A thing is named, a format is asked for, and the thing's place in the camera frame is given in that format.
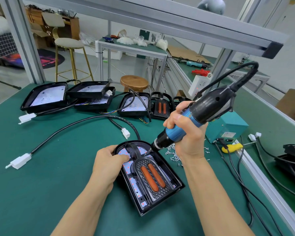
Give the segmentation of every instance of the electric screwdriver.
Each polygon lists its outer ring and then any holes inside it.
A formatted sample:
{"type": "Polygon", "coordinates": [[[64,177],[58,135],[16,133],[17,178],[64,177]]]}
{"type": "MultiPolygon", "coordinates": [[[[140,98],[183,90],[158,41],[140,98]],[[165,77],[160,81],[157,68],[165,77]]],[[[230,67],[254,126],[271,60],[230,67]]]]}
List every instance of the electric screwdriver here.
{"type": "MultiPolygon", "coordinates": [[[[247,83],[258,71],[259,64],[255,61],[238,65],[234,69],[226,72],[221,77],[203,88],[196,96],[197,98],[202,92],[221,81],[229,74],[249,65],[252,65],[253,67],[243,77],[234,81],[229,86],[223,86],[211,90],[204,96],[198,98],[196,101],[190,103],[181,114],[190,118],[196,127],[200,127],[206,122],[213,121],[224,113],[232,111],[237,90],[247,83]]],[[[159,151],[165,147],[170,146],[172,143],[179,142],[185,135],[185,131],[176,125],[172,129],[168,129],[166,127],[151,144],[151,149],[144,155],[148,155],[151,151],[159,151]]]]}

